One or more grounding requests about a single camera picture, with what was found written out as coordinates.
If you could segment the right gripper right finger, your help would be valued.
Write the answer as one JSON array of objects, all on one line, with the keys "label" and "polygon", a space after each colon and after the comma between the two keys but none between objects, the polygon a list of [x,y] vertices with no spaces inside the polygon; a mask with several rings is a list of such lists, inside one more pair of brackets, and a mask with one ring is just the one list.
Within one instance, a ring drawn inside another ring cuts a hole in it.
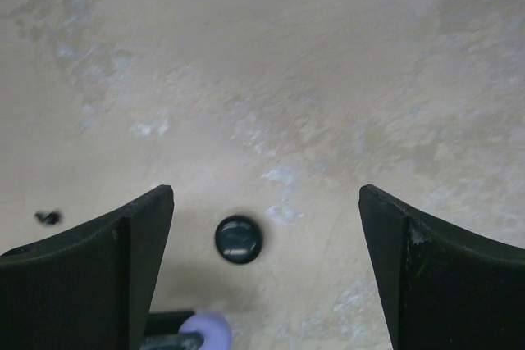
[{"label": "right gripper right finger", "polygon": [[524,251],[378,187],[358,208],[395,349],[522,349]]}]

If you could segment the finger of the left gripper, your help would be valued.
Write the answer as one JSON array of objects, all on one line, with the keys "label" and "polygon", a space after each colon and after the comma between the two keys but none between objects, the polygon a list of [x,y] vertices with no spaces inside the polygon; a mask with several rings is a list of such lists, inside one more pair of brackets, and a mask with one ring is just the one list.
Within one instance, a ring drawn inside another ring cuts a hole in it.
[{"label": "finger of the left gripper", "polygon": [[195,314],[194,311],[153,312],[148,314],[146,336],[177,334],[180,327]]},{"label": "finger of the left gripper", "polygon": [[166,334],[145,337],[141,350],[199,350],[203,344],[199,333]]}]

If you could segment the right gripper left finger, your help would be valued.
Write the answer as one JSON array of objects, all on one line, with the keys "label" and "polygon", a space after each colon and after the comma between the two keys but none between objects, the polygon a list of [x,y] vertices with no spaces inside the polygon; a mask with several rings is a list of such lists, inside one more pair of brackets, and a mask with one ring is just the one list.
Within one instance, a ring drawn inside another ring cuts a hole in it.
[{"label": "right gripper left finger", "polygon": [[161,185],[1,256],[3,349],[138,349],[174,211]]}]

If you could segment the purple earbud charging case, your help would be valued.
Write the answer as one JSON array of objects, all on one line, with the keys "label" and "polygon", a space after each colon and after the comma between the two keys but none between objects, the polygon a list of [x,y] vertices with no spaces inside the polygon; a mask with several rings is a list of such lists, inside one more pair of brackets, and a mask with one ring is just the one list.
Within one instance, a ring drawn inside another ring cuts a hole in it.
[{"label": "purple earbud charging case", "polygon": [[203,338],[201,349],[230,350],[232,332],[226,318],[217,313],[197,313],[187,319],[179,328],[179,334],[200,334]]}]

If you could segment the black earbud charging case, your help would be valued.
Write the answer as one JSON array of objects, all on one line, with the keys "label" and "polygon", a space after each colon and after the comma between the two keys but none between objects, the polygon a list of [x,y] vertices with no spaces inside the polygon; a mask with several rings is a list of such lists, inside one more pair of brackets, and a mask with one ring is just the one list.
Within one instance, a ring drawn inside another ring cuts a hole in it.
[{"label": "black earbud charging case", "polygon": [[231,264],[253,262],[263,249],[263,232],[257,221],[246,215],[232,215],[223,219],[214,234],[219,255]]}]

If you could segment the black earbud left one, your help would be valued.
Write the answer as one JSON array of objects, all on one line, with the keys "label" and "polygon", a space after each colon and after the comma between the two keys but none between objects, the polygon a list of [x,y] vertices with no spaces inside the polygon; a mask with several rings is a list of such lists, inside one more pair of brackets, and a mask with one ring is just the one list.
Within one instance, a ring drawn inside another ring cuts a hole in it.
[{"label": "black earbud left one", "polygon": [[59,211],[37,211],[34,218],[41,224],[46,226],[58,225],[62,222],[62,214]]}]

